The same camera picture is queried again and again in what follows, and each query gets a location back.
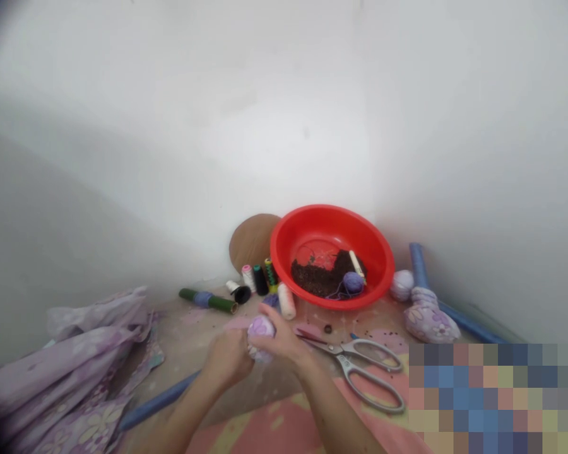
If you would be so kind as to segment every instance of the round wooden board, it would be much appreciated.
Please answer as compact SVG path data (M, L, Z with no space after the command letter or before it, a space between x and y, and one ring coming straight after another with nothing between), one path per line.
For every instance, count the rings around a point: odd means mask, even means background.
M256 214L238 226L229 242L229 258L237 272L246 264L262 265L269 257L271 232L280 219L275 214Z

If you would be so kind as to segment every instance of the blue pipe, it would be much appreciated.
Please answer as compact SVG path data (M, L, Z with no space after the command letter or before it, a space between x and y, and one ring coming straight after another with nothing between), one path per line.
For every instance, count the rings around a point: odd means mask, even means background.
M420 243L410 243L410 257L412 259L412 267L415 275L415 286L428 289L427 268L423 259L423 250ZM442 312L448 315L456 322L457 325L459 325L459 328L466 330L484 344L508 344L505 339L491 333L479 323L474 322L465 314L445 305L440 300L438 300L438 305Z
M119 430L122 432L130 430L137 424L141 424L149 417L155 415L164 407L168 407L170 404L175 402L181 396L181 394L185 392L185 390L191 385L191 383L199 373L200 371L193 373L192 375L178 382L176 385L170 387L163 393L158 394L153 399L148 400L143 405L128 412L126 415L124 415L122 421L120 421L120 426L118 427Z

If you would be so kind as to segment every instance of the silver scissors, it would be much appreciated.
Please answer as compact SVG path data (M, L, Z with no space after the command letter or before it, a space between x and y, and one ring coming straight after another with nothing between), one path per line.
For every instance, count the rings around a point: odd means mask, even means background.
M348 342L346 344L332 345L332 344L329 344L328 342L324 342L323 340L318 339L317 337L314 337L312 334L310 334L308 332L305 332L305 331L300 330L300 329L297 329L297 330L301 333L301 334L297 334L297 337L299 339L302 339L306 343L310 344L312 347L316 347L316 348L319 348L322 351L325 351L326 353L330 353L331 355L333 355L338 360L339 364L341 364L341 367L343 368L343 374L345 376L345 380L347 381L347 383L349 384L349 386L351 387L353 392L355 392L360 399L362 399L364 402L366 402L371 407L376 408L377 410L381 410L385 413L390 413L390 414L404 413L404 411L406 409L406 405L404 404L404 400L402 399L402 396L399 394L397 389L395 389L393 386L391 386L386 381L381 380L379 377L374 376L370 372L366 372L360 366L357 366L356 364L351 362L346 356L346 355L358 356L358 357L363 358L364 360L370 362L371 364L374 364L378 368L383 369L384 371L387 371L389 373L402 372L402 370L404 369L404 366L402 365L402 362L399 360L398 356L394 352L389 350L387 347L384 347L380 344L377 344L376 342L372 342L371 340L369 341L367 339L355 339L355 340L352 340L351 342ZM356 349L357 346L361 346L361 345L373 347L373 349L382 351L383 353L387 354L391 359L393 359L396 362L396 365L390 366L390 365L384 364L381 361L378 361L374 358L371 358L370 356L362 354L361 352L359 352ZM384 388L387 391L389 391L390 393L392 393L394 395L394 397L396 398L396 400L399 402L399 406L390 407L388 405L381 405L378 402L375 402L374 400L369 399L366 395L364 395L353 384L352 379L351 379L351 375L354 374L354 373L361 375L366 380L369 380L372 383L374 383L375 385L378 385L381 388Z

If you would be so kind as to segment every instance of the scissor handle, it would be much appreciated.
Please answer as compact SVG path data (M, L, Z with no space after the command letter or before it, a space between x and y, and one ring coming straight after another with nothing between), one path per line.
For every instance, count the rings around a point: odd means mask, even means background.
M355 392L356 395L360 399L362 399L364 402L366 402L371 407L376 408L377 410L381 410L382 412L385 412L385 413L389 413L389 414L404 413L404 411L406 410L406 405L404 404L404 400L402 399L402 396L399 394L397 389L395 389L393 386L391 386L386 381L381 380L379 377L374 376L373 374L371 374L369 372L366 372L362 368L359 368L358 366L353 364L349 359L347 359L344 355L342 355L342 354L337 355L336 358L338 359L339 363L341 363L341 367L343 368L343 374L345 375L345 380L347 381L349 386L352 388L353 392ZM354 373L361 375L366 380L369 380L372 383L375 383L376 385L379 385L380 387L382 387L382 388L386 389L387 391L389 391L390 393L392 393L394 395L394 397L396 398L396 400L399 402L399 406L391 407L389 405L381 405L380 403L376 402L375 400L372 400L372 399L369 399L368 397L366 397L366 395L364 395L364 393L362 393L353 384L351 375L354 374Z
M389 364L385 364L382 361L379 361L378 359L371 358L370 356L360 352L356 348L356 346L359 345L371 346L379 351L382 351L383 353L386 353L391 359L393 359L396 362L396 365L390 366ZM381 344L377 344L376 342L373 342L371 340L369 341L368 339L354 339L351 342L348 342L347 344L343 344L341 348L343 349L343 351L347 353L354 354L356 356L359 356L360 358L364 358L369 363L374 364L375 366L384 369L387 372L402 372L402 370L404 369L404 366L402 362L399 360L398 355L396 355L394 352L389 350L387 347L382 346Z

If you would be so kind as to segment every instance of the red bowl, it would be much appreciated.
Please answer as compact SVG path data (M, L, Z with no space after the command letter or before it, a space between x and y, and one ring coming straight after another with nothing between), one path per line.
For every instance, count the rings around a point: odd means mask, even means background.
M353 250L366 266L366 287L357 298L327 300L303 290L292 279L292 262L331 269L339 250ZM377 228L363 217L332 205L308 205L288 213L271 234L271 260L278 276L296 295L332 310L356 310L372 304L389 289L393 253Z

